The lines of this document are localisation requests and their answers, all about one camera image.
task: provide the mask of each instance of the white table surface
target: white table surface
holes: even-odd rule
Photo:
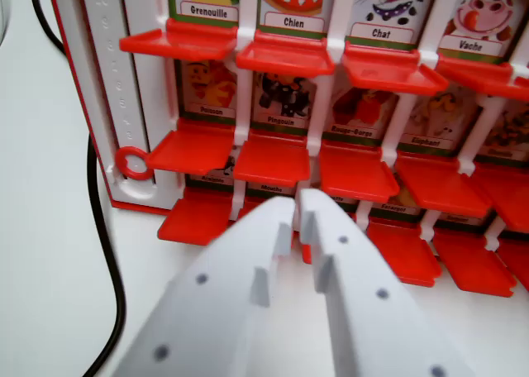
[[[42,1],[52,18],[50,1]],[[66,60],[31,0],[9,2],[0,46],[0,375],[70,377],[101,350],[116,310],[87,195],[88,130]],[[166,283],[201,248],[159,241],[162,217],[103,203],[128,307],[122,340],[100,373],[106,376]],[[325,306],[311,273],[298,250],[280,261],[248,375],[333,375]],[[529,375],[529,294],[520,284],[512,298],[466,293],[443,270],[434,288],[407,288],[477,375]]]

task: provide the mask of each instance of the red ring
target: red ring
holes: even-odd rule
[[[154,174],[153,169],[147,169],[145,172],[135,172],[134,170],[130,170],[128,167],[128,163],[126,162],[126,158],[128,155],[134,155],[138,158],[141,158],[145,162],[145,158],[147,157],[147,153],[143,150],[140,150],[139,148],[135,147],[122,147],[119,150],[116,151],[116,166],[122,172],[126,177],[130,177],[134,180],[147,180],[152,177]]]

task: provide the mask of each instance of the red plastic tray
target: red plastic tray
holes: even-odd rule
[[[441,267],[421,230],[371,222],[367,236],[377,246],[393,272],[406,284],[432,287]]]
[[[473,190],[467,175],[458,173],[456,160],[402,153],[395,169],[421,208],[469,217],[487,214],[490,201]]]
[[[235,48],[237,27],[197,25],[168,19],[160,29],[128,36],[119,41],[124,52],[164,56],[190,61],[223,60]]]
[[[433,69],[419,65],[419,52],[377,50],[347,42],[341,59],[350,82],[357,88],[433,96],[449,82]]]
[[[250,133],[233,177],[252,183],[294,187],[310,177],[308,151],[301,141]]]
[[[227,229],[230,213],[230,193],[186,188],[158,230],[158,237],[205,246]]]
[[[398,193],[398,184],[378,151],[324,143],[320,170],[322,190],[331,196],[386,203]]]
[[[259,30],[254,41],[237,55],[236,63],[242,69],[304,78],[329,75],[335,68],[325,40],[277,36]]]
[[[471,180],[491,198],[509,229],[529,232],[529,174],[479,165]]]
[[[440,55],[436,70],[477,93],[529,102],[529,81],[516,78],[511,83],[512,66],[509,63],[495,65]]]
[[[512,296],[516,280],[496,254],[485,249],[484,236],[436,231],[433,244],[461,290]]]
[[[151,169],[206,174],[224,167],[233,144],[233,127],[184,123],[170,132],[146,158]]]
[[[500,239],[498,255],[523,287],[529,290],[529,243]]]

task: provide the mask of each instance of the cartoon fish card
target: cartoon fish card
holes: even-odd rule
[[[346,40],[355,45],[417,48],[433,0],[355,0]]]
[[[454,156],[475,122],[475,93],[450,84],[434,97],[420,97],[410,114],[398,149],[421,154]]]
[[[517,38],[529,0],[457,0],[439,52],[498,64]]]
[[[169,0],[171,17],[188,23],[233,27],[239,22],[239,0]]]
[[[233,169],[241,152],[240,147],[233,146],[231,153],[222,169],[214,169],[207,174],[186,174],[185,184],[189,187],[201,189],[215,189],[218,191],[233,192]]]
[[[482,218],[441,213],[434,227],[482,235],[495,217],[496,213],[494,211],[489,212],[487,216]]]
[[[258,28],[286,36],[321,39],[327,33],[334,0],[259,0]]]
[[[528,166],[529,103],[508,102],[475,160],[504,166]]]
[[[323,138],[380,146],[397,101],[398,96],[391,92],[353,88],[340,66],[336,68]]]
[[[305,136],[316,94],[308,79],[277,74],[255,74],[251,127]]]
[[[395,173],[393,177],[400,188],[399,193],[391,197],[387,203],[374,203],[369,216],[400,222],[420,222],[424,215],[424,210],[415,203],[400,176]]]
[[[235,125],[237,77],[220,60],[177,61],[180,115]]]

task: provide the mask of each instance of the black cable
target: black cable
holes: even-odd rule
[[[60,53],[65,55],[63,43],[55,36],[54,32],[50,28],[50,25],[48,24],[48,21],[46,20],[46,17],[44,16],[41,0],[31,0],[31,2],[33,2],[33,9],[35,9],[36,18],[39,19],[42,30],[44,30],[48,38],[50,38],[50,41],[53,42],[53,45],[57,47]]]
[[[31,0],[33,2],[33,8],[35,14],[39,19],[39,23],[44,30],[44,33],[48,36],[51,42],[57,47],[57,49],[65,55],[64,46],[62,42],[55,36],[53,31],[48,25],[44,13],[42,11],[41,0]],[[126,298],[125,290],[123,288],[122,276],[117,265],[116,256],[112,249],[112,243],[108,236],[107,226],[105,225],[105,218],[101,208],[101,200],[99,199],[98,192],[98,156],[92,143],[92,138],[88,136],[88,152],[86,158],[86,174],[88,181],[88,196],[90,197],[90,206],[92,207],[93,220],[98,230],[99,240],[101,242],[102,252],[107,262],[108,273],[112,280],[112,286],[114,288],[114,294],[116,296],[116,321],[114,322],[114,328],[112,333],[107,340],[107,343],[99,353],[95,361],[88,367],[83,377],[94,377],[96,373],[104,365],[123,333],[126,320]]]

